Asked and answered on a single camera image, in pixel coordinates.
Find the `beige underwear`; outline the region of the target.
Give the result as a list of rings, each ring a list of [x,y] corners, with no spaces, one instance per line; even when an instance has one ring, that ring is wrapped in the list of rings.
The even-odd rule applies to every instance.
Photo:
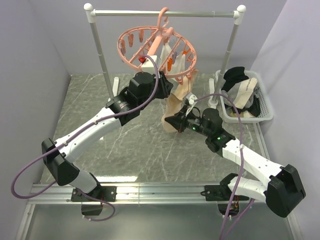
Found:
[[[184,97],[192,91],[198,71],[198,69],[194,69],[191,72],[190,77],[184,76],[182,84],[179,84],[176,90],[170,93],[169,97],[167,98],[165,112],[161,118],[163,129],[167,133],[177,132],[174,127],[172,127],[168,122],[165,121],[165,118],[171,117],[180,111],[180,109],[182,108]]]

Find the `grey white underwear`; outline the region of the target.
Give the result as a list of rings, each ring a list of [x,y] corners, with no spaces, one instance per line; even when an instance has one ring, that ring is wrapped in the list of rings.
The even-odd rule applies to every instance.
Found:
[[[253,77],[235,84],[227,93],[228,98],[238,109],[248,109],[254,101],[254,90],[258,79]]]

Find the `black underwear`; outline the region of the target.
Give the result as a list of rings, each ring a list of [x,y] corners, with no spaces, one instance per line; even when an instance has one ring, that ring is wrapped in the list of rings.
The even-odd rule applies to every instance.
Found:
[[[245,75],[245,68],[243,66],[236,66],[228,69],[223,79],[225,82],[221,90],[228,92],[235,84],[248,80],[249,77]]]

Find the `cream underwear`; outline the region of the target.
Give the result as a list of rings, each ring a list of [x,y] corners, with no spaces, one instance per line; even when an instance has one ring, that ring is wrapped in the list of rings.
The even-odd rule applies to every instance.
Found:
[[[161,54],[160,54],[160,63],[162,64],[164,60],[169,56],[172,48],[169,43],[165,43],[162,46]],[[186,55],[183,52],[177,53],[176,51],[172,53],[172,55],[167,59],[167,62],[164,64],[165,72],[169,75],[179,74],[180,72],[184,72],[186,62]]]

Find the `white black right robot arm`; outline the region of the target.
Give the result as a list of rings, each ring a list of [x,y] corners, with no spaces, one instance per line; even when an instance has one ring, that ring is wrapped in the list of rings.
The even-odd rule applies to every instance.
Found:
[[[306,197],[297,169],[288,164],[282,166],[272,162],[246,146],[225,131],[218,110],[206,108],[201,116],[187,112],[184,106],[173,116],[164,120],[179,133],[190,129],[206,137],[207,147],[219,156],[243,166],[256,180],[230,173],[220,181],[218,187],[206,185],[201,195],[207,201],[227,201],[234,197],[241,201],[255,199],[266,203],[277,216],[285,218]]]

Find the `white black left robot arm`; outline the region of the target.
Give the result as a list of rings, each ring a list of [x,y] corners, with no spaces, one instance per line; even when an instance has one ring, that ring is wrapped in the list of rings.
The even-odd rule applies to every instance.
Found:
[[[138,72],[120,93],[113,97],[94,117],[68,135],[55,141],[47,138],[41,144],[43,162],[59,186],[71,185],[83,191],[89,201],[101,195],[93,174],[80,170],[74,162],[100,138],[123,127],[154,99],[165,99],[173,84],[163,72],[159,79],[148,72]]]

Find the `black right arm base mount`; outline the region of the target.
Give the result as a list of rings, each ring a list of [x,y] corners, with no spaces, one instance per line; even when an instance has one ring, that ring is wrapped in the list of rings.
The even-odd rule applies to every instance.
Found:
[[[238,177],[237,173],[230,173],[225,178],[223,178],[219,185],[210,184],[205,185],[204,190],[200,192],[200,195],[205,197],[207,202],[223,202],[227,201],[227,203],[219,203],[218,210],[224,216],[227,210],[228,202],[230,200],[230,196],[232,194],[232,190],[229,189],[228,184],[231,180],[236,180]],[[234,195],[231,206],[229,208],[229,216],[231,218],[235,218],[240,213],[240,203],[239,201],[248,201],[249,197],[243,195]]]

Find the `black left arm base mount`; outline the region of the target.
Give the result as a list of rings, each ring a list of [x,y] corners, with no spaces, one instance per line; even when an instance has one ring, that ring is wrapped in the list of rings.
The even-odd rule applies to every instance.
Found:
[[[71,194],[70,201],[81,203],[81,213],[86,217],[99,216],[103,211],[103,201],[113,203],[116,201],[116,186],[97,186],[93,191],[85,196],[78,188],[75,188]]]

